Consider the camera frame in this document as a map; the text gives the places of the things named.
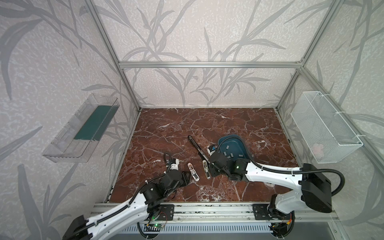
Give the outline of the teal plastic tray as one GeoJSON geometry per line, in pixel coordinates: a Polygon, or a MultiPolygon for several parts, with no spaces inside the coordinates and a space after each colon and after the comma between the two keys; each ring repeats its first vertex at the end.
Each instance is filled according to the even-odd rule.
{"type": "Polygon", "coordinates": [[[218,151],[228,158],[231,158],[230,153],[234,154],[234,157],[231,158],[234,161],[239,158],[250,160],[252,156],[243,139],[238,135],[228,135],[220,138],[218,140],[218,151]]]}

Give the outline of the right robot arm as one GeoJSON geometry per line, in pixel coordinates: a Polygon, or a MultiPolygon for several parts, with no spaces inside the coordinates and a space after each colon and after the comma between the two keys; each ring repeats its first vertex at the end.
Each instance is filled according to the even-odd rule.
{"type": "Polygon", "coordinates": [[[290,189],[285,194],[271,198],[270,212],[289,214],[305,208],[320,213],[332,212],[331,181],[311,164],[300,168],[282,168],[260,165],[251,160],[238,158],[235,161],[224,153],[210,156],[213,177],[225,175],[237,182],[263,182],[290,189]]]}

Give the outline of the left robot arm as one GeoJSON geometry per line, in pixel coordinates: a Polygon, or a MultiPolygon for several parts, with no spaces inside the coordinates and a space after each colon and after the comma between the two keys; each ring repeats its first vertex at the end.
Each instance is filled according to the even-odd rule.
{"type": "Polygon", "coordinates": [[[99,215],[74,219],[64,240],[108,240],[123,229],[146,220],[160,210],[160,204],[177,189],[187,186],[191,173],[170,170],[144,183],[134,196],[99,215]]]}

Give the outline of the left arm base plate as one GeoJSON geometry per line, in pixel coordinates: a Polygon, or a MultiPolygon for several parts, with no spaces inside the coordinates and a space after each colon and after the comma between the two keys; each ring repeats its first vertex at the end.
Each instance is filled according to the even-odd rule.
{"type": "Polygon", "coordinates": [[[151,221],[172,221],[175,213],[175,205],[162,204],[156,207],[149,215],[151,221]]]}

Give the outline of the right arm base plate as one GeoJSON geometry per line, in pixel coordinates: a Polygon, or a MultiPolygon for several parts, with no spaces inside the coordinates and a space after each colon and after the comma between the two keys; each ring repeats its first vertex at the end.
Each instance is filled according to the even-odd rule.
{"type": "Polygon", "coordinates": [[[290,214],[284,214],[275,209],[270,210],[269,204],[253,204],[252,210],[255,220],[259,221],[264,220],[288,222],[289,220],[295,219],[294,212],[291,212],[290,214]]]}

